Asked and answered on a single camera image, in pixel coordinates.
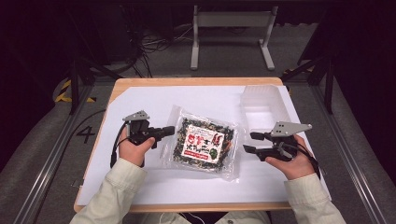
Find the hand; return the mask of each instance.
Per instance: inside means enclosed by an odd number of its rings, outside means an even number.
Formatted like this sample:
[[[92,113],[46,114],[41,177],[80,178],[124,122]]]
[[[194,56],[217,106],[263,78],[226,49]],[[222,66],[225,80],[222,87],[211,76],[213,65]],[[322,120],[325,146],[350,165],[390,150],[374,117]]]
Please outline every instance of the hand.
[[[120,135],[120,141],[126,138],[126,128],[122,130]],[[128,140],[122,141],[119,145],[120,158],[140,166],[145,159],[145,153],[149,151],[152,145],[155,143],[155,138],[150,137],[144,143],[139,146],[134,145]]]
[[[294,138],[300,145],[306,148],[305,141],[302,137],[295,134]],[[288,180],[315,173],[314,167],[312,167],[309,159],[300,151],[297,152],[297,156],[292,161],[280,161],[273,157],[267,157],[265,161],[280,170]]]

